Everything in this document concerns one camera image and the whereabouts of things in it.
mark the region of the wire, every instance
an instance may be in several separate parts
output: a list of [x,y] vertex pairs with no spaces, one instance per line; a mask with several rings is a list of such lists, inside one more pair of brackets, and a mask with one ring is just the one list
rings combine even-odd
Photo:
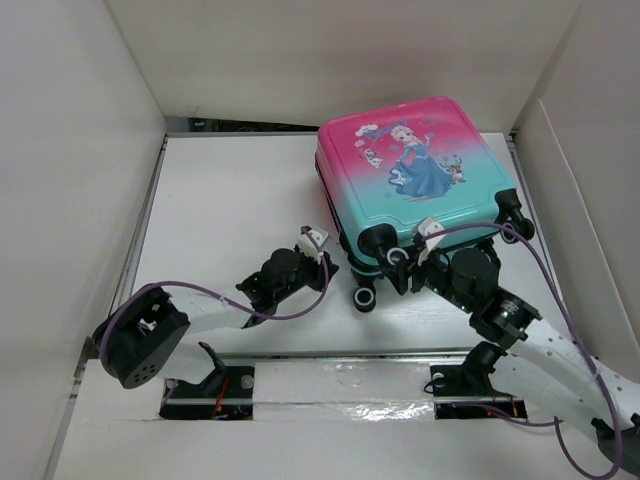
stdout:
[[433,395],[433,387],[435,386],[435,382],[433,380],[431,380],[429,383],[427,383],[424,388],[422,389],[424,391],[424,393],[428,393],[429,395]]
[[492,405],[486,405],[484,403],[476,403],[476,402],[456,402],[455,405],[459,407],[475,407],[482,408],[487,412],[491,412],[496,417],[500,418],[509,423],[513,423],[514,425],[522,425],[523,427],[533,427],[533,428],[544,428],[544,427],[553,427],[555,425],[555,421],[551,422],[530,422],[529,420],[515,420],[509,416],[506,412],[500,410],[498,407],[494,407]]
[[511,408],[513,409],[513,416],[517,417],[518,416],[518,409],[516,408],[516,399],[513,398],[513,395],[510,395],[509,398],[511,398]]
[[[309,238],[309,240],[311,241],[313,246],[316,248],[316,250],[318,250],[318,252],[321,252],[322,250],[321,250],[320,246],[318,245],[318,242],[316,242],[314,240],[313,236],[309,233],[309,230],[310,229],[308,227],[302,227],[300,229],[301,233],[305,234]],[[198,292],[204,293],[205,295],[213,297],[216,300],[224,301],[226,304],[231,305],[232,307],[237,308],[238,310],[241,310],[241,311],[243,311],[245,313],[248,313],[249,315],[253,315],[253,316],[256,316],[258,318],[262,318],[264,320],[294,320],[296,318],[300,318],[300,317],[306,315],[307,313],[311,312],[314,308],[316,308],[318,305],[320,305],[320,302],[322,302],[322,300],[324,299],[325,295],[327,294],[327,290],[329,288],[329,266],[327,265],[327,260],[324,257],[324,255],[320,255],[320,263],[322,264],[322,270],[323,270],[323,273],[324,273],[324,286],[322,287],[322,291],[320,292],[320,296],[316,299],[315,302],[313,302],[311,304],[311,306],[305,308],[301,312],[294,313],[294,314],[291,314],[291,315],[268,315],[266,313],[256,312],[255,310],[253,310],[253,309],[251,309],[249,307],[246,307],[246,306],[242,305],[241,303],[239,303],[239,302],[237,302],[235,300],[227,298],[227,297],[223,296],[222,294],[220,294],[218,292],[215,292],[213,290],[209,290],[208,288],[201,287],[199,285],[195,285],[193,283],[180,282],[180,281],[174,281],[174,280],[165,280],[165,281],[155,282],[155,283],[150,283],[148,285],[145,285],[140,290],[138,290],[136,293],[134,293],[126,302],[124,302],[120,308],[118,308],[116,313],[113,315],[113,318],[111,319],[111,322],[109,322],[109,324],[107,325],[107,328],[105,329],[104,334],[102,335],[102,340],[100,341],[99,355],[98,355],[98,357],[100,358],[100,363],[102,363],[103,368],[106,370],[106,372],[109,375],[111,375],[112,377],[115,377],[115,375],[111,371],[111,368],[109,367],[109,364],[107,362],[107,348],[106,348],[106,346],[108,345],[109,338],[111,337],[111,334],[113,333],[113,330],[115,329],[116,325],[120,321],[120,318],[122,317],[123,313],[138,298],[140,298],[142,295],[144,295],[145,293],[149,292],[150,290],[153,290],[154,288],[158,288],[158,287],[182,287],[182,288],[188,288],[188,289],[191,289],[191,290],[196,290]]]
[[618,472],[618,470],[620,469],[620,466],[622,465],[622,456],[623,456],[622,448],[623,447],[622,447],[622,427],[620,425],[620,419],[618,418],[618,413],[616,410],[614,400],[611,397],[611,393],[609,392],[609,389],[607,388],[607,385],[605,384],[602,376],[600,375],[600,373],[598,373],[598,368],[594,363],[593,359],[591,358],[591,355],[589,354],[589,350],[587,349],[587,346],[585,345],[584,341],[580,337],[580,334],[578,333],[578,328],[576,327],[575,323],[571,319],[571,316],[569,315],[567,308],[562,303],[562,299],[560,298],[558,289],[553,284],[553,280],[551,279],[551,275],[549,274],[549,272],[547,271],[547,268],[544,265],[544,261],[542,260],[538,252],[536,252],[535,248],[533,248],[533,245],[531,245],[531,243],[529,243],[529,241],[526,238],[524,238],[522,235],[516,232],[515,229],[508,228],[498,223],[473,222],[473,223],[467,223],[464,225],[458,225],[451,228],[445,228],[444,230],[440,230],[438,232],[434,232],[430,235],[425,236],[423,240],[426,242],[427,240],[430,240],[432,238],[440,237],[442,235],[447,235],[449,233],[459,232],[460,230],[466,230],[469,228],[495,228],[498,230],[502,230],[506,233],[509,233],[513,237],[515,237],[520,243],[522,243],[527,248],[527,250],[529,250],[531,255],[533,255],[533,258],[538,264],[538,267],[540,268],[540,271],[542,272],[542,275],[544,276],[544,279],[547,282],[547,285],[549,286],[549,290],[551,291],[551,294],[553,295],[554,300],[558,304],[560,313],[562,313],[562,317],[564,318],[564,321],[567,324],[567,328],[569,329],[569,333],[571,333],[571,336],[573,338],[573,341],[576,344],[576,347],[584,357],[584,360],[587,366],[589,367],[589,370],[594,375],[596,379],[596,383],[598,384],[598,387],[600,387],[600,390],[602,391],[602,396],[604,397],[604,400],[609,409],[609,413],[611,414],[615,445],[616,445],[613,465],[611,466],[611,469],[609,469],[609,471],[603,475],[593,475],[583,470],[576,463],[576,461],[573,459],[573,457],[567,450],[564,440],[562,438],[562,433],[560,431],[559,424],[558,422],[556,422],[555,428],[556,428],[556,434],[558,436],[558,443],[560,443],[560,448],[562,450],[562,453],[564,453],[564,455],[567,457],[567,460],[569,461],[571,466],[573,466],[583,476],[591,480],[609,480]]
[[225,379],[224,384],[222,385],[222,390],[220,391],[220,394],[216,397],[216,406],[213,409],[213,416],[216,416],[216,413],[218,413],[219,411],[222,410],[222,407],[220,406],[220,402],[222,401],[222,397],[224,397],[225,392],[227,391],[227,387],[229,386],[229,379]]
[[165,405],[167,404],[167,402],[171,398],[171,395],[173,395],[173,392],[176,391],[176,387],[178,386],[178,383],[180,383],[180,380],[174,380],[173,383],[171,384],[171,386],[169,387],[169,390],[167,391],[167,394],[164,397],[162,397],[162,401],[160,402],[160,408],[161,409],[165,407]]

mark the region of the cartoon princess illustration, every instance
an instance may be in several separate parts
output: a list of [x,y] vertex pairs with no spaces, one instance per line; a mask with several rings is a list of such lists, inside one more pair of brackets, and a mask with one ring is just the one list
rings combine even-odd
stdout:
[[[404,152],[398,157],[391,169],[389,183],[396,185],[396,192],[413,198],[442,197],[451,188],[451,175],[443,171],[429,155],[427,148],[431,139],[418,138],[413,130],[404,125],[397,125],[391,130],[391,136],[404,145]],[[405,160],[413,152],[410,165]]]

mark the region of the pink and teal suitcase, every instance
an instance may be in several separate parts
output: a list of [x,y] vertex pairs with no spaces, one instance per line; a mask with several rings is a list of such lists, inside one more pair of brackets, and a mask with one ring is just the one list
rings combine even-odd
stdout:
[[[374,295],[366,308],[354,295],[361,311],[375,305],[376,277],[388,277],[401,295],[408,290],[406,278],[382,268],[384,256],[374,247],[382,237],[387,249],[394,243],[410,249],[416,226],[427,217],[445,228],[485,221],[508,223],[525,238],[534,234],[513,180],[449,98],[330,120],[318,132],[316,168],[352,271],[360,287]],[[439,247],[450,251],[486,243],[496,233],[463,230],[447,235]],[[508,234],[503,238],[514,241]]]

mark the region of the white enclosure wall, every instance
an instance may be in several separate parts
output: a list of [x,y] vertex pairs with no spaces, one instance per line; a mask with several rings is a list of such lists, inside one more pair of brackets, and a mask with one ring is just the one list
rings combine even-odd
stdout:
[[107,0],[166,115],[319,124],[427,95],[508,131],[578,0]]
[[638,45],[637,0],[585,0],[516,137],[570,310],[593,351],[636,380]]
[[0,14],[0,478],[42,478],[164,124],[102,0]]

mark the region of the white platform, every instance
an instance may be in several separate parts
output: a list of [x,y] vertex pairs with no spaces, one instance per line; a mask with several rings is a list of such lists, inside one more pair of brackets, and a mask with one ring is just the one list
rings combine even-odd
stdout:
[[[484,137],[515,177],[504,138]],[[313,168],[314,150],[311,135],[170,139],[136,285],[180,279],[229,294],[272,250],[292,246],[300,225],[334,231]],[[525,250],[500,241],[497,249],[502,284],[561,326]],[[400,298],[379,282],[377,309],[356,314],[346,263],[337,245],[331,253],[342,270],[326,301],[308,317],[198,333],[184,343],[205,340],[236,354],[358,354],[465,350],[478,342],[466,315],[426,291]],[[281,313],[299,310],[315,295],[300,292]],[[224,313],[222,323],[232,315]],[[356,422],[286,415],[289,421],[171,422],[157,418],[161,395],[159,378],[125,391],[90,361],[55,479],[580,478],[563,458],[552,429],[426,417]],[[538,413],[535,418],[548,417]],[[594,472],[608,469],[595,445],[565,430],[581,465]]]

